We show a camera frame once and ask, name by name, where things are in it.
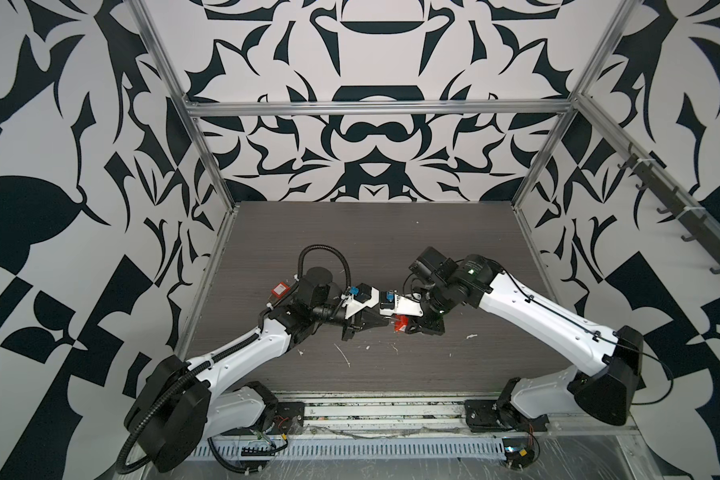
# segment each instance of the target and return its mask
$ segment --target black mounting plate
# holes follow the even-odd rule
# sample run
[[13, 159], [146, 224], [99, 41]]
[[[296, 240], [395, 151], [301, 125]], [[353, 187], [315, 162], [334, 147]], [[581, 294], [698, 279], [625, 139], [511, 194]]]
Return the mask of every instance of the black mounting plate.
[[[288, 420], [282, 424], [280, 424], [280, 422], [272, 422], [272, 430], [269, 433], [272, 435], [280, 435], [281, 433], [287, 434], [294, 425], [297, 427], [304, 426], [304, 408], [304, 402], [278, 402], [277, 407], [275, 408], [275, 415], [273, 417], [280, 416], [288, 418]], [[251, 430], [250, 428], [233, 428], [222, 433], [222, 435], [251, 435]]]
[[472, 433], [482, 432], [508, 432], [509, 430], [528, 431], [528, 425], [534, 432], [546, 432], [549, 419], [546, 415], [529, 420], [528, 423], [519, 424], [517, 428], [504, 426], [500, 419], [498, 408], [494, 408], [496, 400], [464, 400], [464, 411], [467, 414], [467, 427]]

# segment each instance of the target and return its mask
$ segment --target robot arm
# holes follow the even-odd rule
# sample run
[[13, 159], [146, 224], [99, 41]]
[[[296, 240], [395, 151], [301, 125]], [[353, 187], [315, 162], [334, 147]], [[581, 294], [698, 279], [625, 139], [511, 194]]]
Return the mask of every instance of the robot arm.
[[419, 293], [422, 331], [442, 334], [443, 315], [465, 302], [514, 323], [573, 363], [537, 379], [510, 380], [495, 407], [499, 425], [525, 429], [547, 413], [580, 411], [611, 425], [626, 422], [642, 367], [639, 332], [614, 331], [569, 312], [480, 255], [457, 264], [429, 247], [410, 269], [427, 285]]
[[[299, 257], [299, 272], [304, 253], [313, 247]], [[337, 256], [345, 264], [349, 285], [346, 261]], [[274, 398], [268, 390], [257, 384], [244, 386], [235, 395], [221, 394], [262, 363], [306, 340], [323, 323], [341, 326], [342, 340], [386, 326], [395, 317], [408, 322], [396, 330], [441, 335], [444, 316], [460, 303], [514, 323], [573, 363], [539, 379], [510, 380], [494, 407], [496, 425], [524, 429], [546, 413], [581, 410], [612, 425], [626, 422], [640, 378], [643, 339], [637, 331], [629, 327], [613, 331], [569, 312], [480, 255], [456, 263], [429, 247], [410, 270], [424, 283], [413, 298], [364, 283], [342, 291], [330, 272], [313, 267], [262, 312], [259, 325], [245, 335], [188, 362], [175, 356], [163, 360], [125, 418], [130, 436], [116, 470], [134, 470], [125, 458], [137, 440], [146, 453], [142, 460], [148, 458], [165, 472], [204, 438], [238, 427], [258, 425], [263, 430], [271, 421], [267, 416], [274, 415], [267, 411], [267, 399]]]

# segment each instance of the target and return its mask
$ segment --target black cable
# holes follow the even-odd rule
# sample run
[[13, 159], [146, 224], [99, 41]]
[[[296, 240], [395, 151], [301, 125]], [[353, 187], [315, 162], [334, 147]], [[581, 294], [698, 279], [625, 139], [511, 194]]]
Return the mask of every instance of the black cable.
[[[234, 352], [237, 352], [238, 350], [241, 350], [254, 341], [256, 341], [259, 338], [259, 335], [253, 334], [247, 339], [241, 341], [240, 343], [237, 343], [230, 348], [222, 351], [221, 353], [215, 354], [212, 358], [213, 363], [218, 362], [219, 360], [225, 359]], [[120, 453], [117, 454], [117, 459], [115, 460], [115, 471], [120, 475], [126, 475], [132, 472], [135, 472], [139, 468], [142, 468], [144, 465], [149, 463], [149, 459], [147, 456], [144, 456], [142, 458], [139, 458], [134, 463], [128, 464], [128, 455], [130, 454], [130, 450], [134, 447], [136, 444], [136, 440], [139, 439], [139, 436], [144, 431], [144, 428], [146, 428], [147, 424], [149, 424], [152, 417], [157, 414], [157, 412], [163, 408], [163, 406], [170, 400], [172, 396], [180, 392], [187, 383], [190, 382], [190, 380], [197, 377], [203, 370], [207, 369], [212, 365], [211, 361], [204, 361], [203, 363], [199, 364], [189, 372], [185, 373], [179, 379], [177, 379], [172, 386], [168, 387], [167, 390], [164, 391], [163, 395], [159, 396], [157, 400], [154, 401], [152, 406], [149, 410], [146, 411], [146, 414], [144, 417], [139, 421], [139, 423], [136, 425], [136, 428], [132, 431], [130, 435], [128, 435], [128, 438], [126, 438], [125, 443], [123, 444], [123, 447], [120, 449]]]
[[288, 448], [288, 437], [282, 436], [282, 439], [285, 440], [286, 442], [283, 443], [282, 445], [280, 445], [280, 446], [277, 447], [277, 448], [273, 448], [273, 449], [271, 449], [271, 450], [267, 450], [267, 451], [265, 451], [265, 452], [262, 452], [262, 455], [274, 455], [274, 454], [276, 454], [276, 453], [278, 453], [278, 452], [282, 452], [283, 450], [285, 450], [286, 448]]
[[659, 360], [658, 358], [654, 357], [653, 355], [651, 355], [649, 353], [644, 353], [644, 352], [641, 352], [641, 353], [643, 353], [644, 356], [647, 356], [648, 358], [654, 359], [658, 363], [661, 363], [661, 366], [664, 369], [664, 373], [666, 373], [666, 376], [669, 377], [669, 379], [670, 379], [670, 389], [667, 390], [666, 393], [664, 394], [664, 396], [662, 396], [658, 400], [653, 400], [652, 402], [640, 402], [640, 403], [633, 402], [632, 403], [632, 405], [653, 405], [655, 403], [661, 402], [664, 398], [667, 398], [668, 396], [670, 396], [670, 394], [672, 393], [672, 389], [675, 386], [675, 375], [672, 373], [672, 370], [670, 370], [670, 368], [667, 366], [666, 363], [662, 362], [661, 360]]
[[534, 440], [534, 446], [536, 447], [536, 456], [534, 456], [534, 460], [531, 463], [536, 463], [536, 461], [541, 456], [541, 444], [536, 439], [536, 436], [533, 434], [531, 430], [528, 431], [528, 435]]
[[413, 275], [415, 275], [415, 274], [410, 274], [410, 275], [406, 276], [405, 280], [403, 281], [403, 290], [402, 290], [403, 296], [405, 296], [405, 286], [408, 284], [408, 281], [411, 279], [411, 277]]
[[541, 307], [545, 308], [546, 310], [548, 310], [549, 312], [554, 313], [555, 315], [557, 315], [558, 317], [562, 318], [563, 320], [567, 320], [568, 322], [576, 325], [577, 327], [579, 327], [580, 329], [582, 329], [583, 331], [585, 331], [587, 334], [592, 335], [594, 338], [597, 338], [598, 340], [603, 340], [604, 342], [610, 343], [611, 345], [619, 346], [619, 347], [621, 347], [621, 348], [623, 348], [623, 349], [625, 349], [625, 350], [629, 350], [629, 351], [631, 351], [631, 352], [639, 353], [639, 354], [641, 354], [641, 355], [643, 355], [643, 356], [646, 356], [646, 357], [648, 357], [648, 358], [650, 358], [650, 359], [652, 359], [652, 360], [656, 360], [659, 364], [661, 364], [662, 369], [664, 370], [664, 373], [665, 373], [666, 376], [667, 376], [667, 379], [670, 380], [670, 388], [669, 388], [669, 389], [666, 391], [666, 393], [665, 393], [661, 398], [659, 398], [658, 400], [653, 400], [652, 402], [633, 403], [632, 405], [638, 405], [638, 406], [640, 406], [640, 405], [654, 405], [654, 404], [656, 404], [656, 403], [661, 402], [664, 398], [667, 398], [668, 396], [670, 396], [670, 394], [672, 393], [672, 389], [675, 388], [675, 375], [674, 375], [674, 373], [672, 373], [672, 370], [670, 370], [669, 366], [668, 366], [666, 363], [664, 363], [662, 360], [659, 360], [658, 357], [655, 357], [655, 356], [653, 356], [653, 355], [651, 355], [651, 354], [649, 354], [649, 353], [645, 353], [645, 352], [639, 351], [638, 349], [634, 349], [634, 348], [629, 347], [629, 346], [626, 346], [626, 345], [619, 345], [618, 342], [614, 342], [613, 340], [608, 340], [607, 338], [605, 338], [604, 336], [602, 336], [602, 335], [600, 334], [600, 332], [593, 332], [592, 330], [589, 330], [589, 329], [585, 328], [584, 326], [579, 325], [577, 322], [575, 322], [574, 320], [568, 318], [566, 315], [563, 315], [562, 313], [557, 312], [556, 310], [553, 310], [553, 309], [549, 308], [548, 306], [546, 306], [546, 305], [543, 304], [543, 303], [537, 302], [537, 301], [534, 299], [534, 296], [533, 296], [533, 295], [528, 295], [527, 293], [523, 292], [523, 289], [520, 288], [520, 285], [518, 284], [518, 282], [514, 279], [514, 277], [512, 276], [512, 274], [510, 274], [509, 271], [508, 271], [503, 265], [501, 265], [499, 262], [496, 262], [496, 260], [493, 260], [493, 262], [495, 262], [495, 263], [499, 266], [499, 268], [501, 268], [501, 269], [507, 274], [507, 276], [510, 278], [510, 280], [512, 280], [512, 283], [514, 283], [514, 285], [518, 288], [518, 292], [522, 293], [523, 296], [526, 298], [527, 301], [536, 303], [538, 306], [541, 306]]
[[413, 282], [416, 282], [416, 281], [421, 283], [423, 288], [425, 288], [425, 289], [427, 288], [427, 284], [424, 283], [424, 281], [422, 279], [420, 279], [419, 277], [416, 277], [413, 280], [411, 280], [411, 296], [413, 296]]
[[344, 258], [344, 255], [342, 255], [341, 252], [339, 252], [338, 250], [336, 250], [336, 248], [330, 245], [314, 244], [306, 246], [304, 250], [302, 250], [302, 252], [298, 255], [298, 269], [296, 271], [299, 279], [302, 278], [302, 274], [304, 273], [304, 257], [313, 250], [326, 250], [327, 252], [331, 252], [332, 254], [336, 255], [336, 258], [338, 258], [338, 260], [342, 263], [342, 266], [344, 267], [346, 290], [352, 288], [352, 277], [349, 274], [349, 264], [347, 263], [347, 259]]
[[288, 300], [289, 298], [291, 298], [291, 295], [293, 295], [293, 293], [296, 292], [296, 289], [297, 289], [297, 288], [298, 288], [298, 280], [297, 280], [295, 283], [293, 283], [293, 285], [291, 285], [291, 289], [288, 290], [288, 292], [287, 292], [285, 295], [283, 295], [283, 296], [281, 296], [280, 298], [278, 298], [278, 299], [277, 299], [277, 302], [275, 302], [275, 303], [272, 304], [272, 309], [274, 310], [275, 308], [277, 308], [277, 306], [278, 306], [280, 303], [283, 303], [283, 302], [285, 302], [286, 300]]
[[249, 468], [234, 466], [231, 463], [229, 463], [227, 460], [224, 459], [223, 456], [221, 456], [221, 454], [219, 453], [219, 450], [216, 449], [216, 445], [213, 443], [213, 438], [211, 438], [211, 437], [208, 437], [208, 448], [210, 448], [211, 455], [213, 455], [213, 457], [216, 459], [216, 461], [219, 463], [219, 465], [223, 466], [230, 472], [241, 473], [241, 474], [245, 475], [246, 472], [251, 473], [251, 472], [259, 471], [258, 469], [251, 470]]

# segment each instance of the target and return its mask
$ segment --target wood grain surface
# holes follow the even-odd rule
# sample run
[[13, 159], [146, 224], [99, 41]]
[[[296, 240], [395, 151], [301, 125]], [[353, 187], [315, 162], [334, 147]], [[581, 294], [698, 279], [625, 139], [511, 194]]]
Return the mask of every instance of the wood grain surface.
[[[353, 285], [400, 290], [408, 266], [433, 246], [455, 260], [468, 254], [493, 258], [537, 292], [546, 292], [509, 203], [244, 202], [190, 356], [253, 328], [270, 289], [292, 279], [299, 252], [310, 244], [339, 249], [349, 262]], [[305, 271], [316, 265], [343, 283], [334, 256], [313, 251]], [[545, 375], [569, 364], [508, 321], [458, 306], [445, 317], [442, 336], [395, 333], [390, 326], [342, 342], [339, 328], [323, 326], [243, 381], [259, 380], [273, 391], [496, 392], [511, 377]]]

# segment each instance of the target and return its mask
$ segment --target hook rack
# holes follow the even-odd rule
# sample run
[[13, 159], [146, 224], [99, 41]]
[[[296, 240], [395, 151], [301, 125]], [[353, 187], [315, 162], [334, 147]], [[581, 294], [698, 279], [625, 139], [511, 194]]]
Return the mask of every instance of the hook rack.
[[672, 214], [686, 230], [682, 235], [685, 242], [697, 241], [719, 266], [710, 268], [714, 275], [720, 275], [720, 224], [699, 204], [677, 181], [672, 178], [654, 159], [638, 158], [632, 154], [619, 168], [631, 168], [642, 180], [638, 190], [649, 189], [664, 204], [657, 208], [659, 214]]

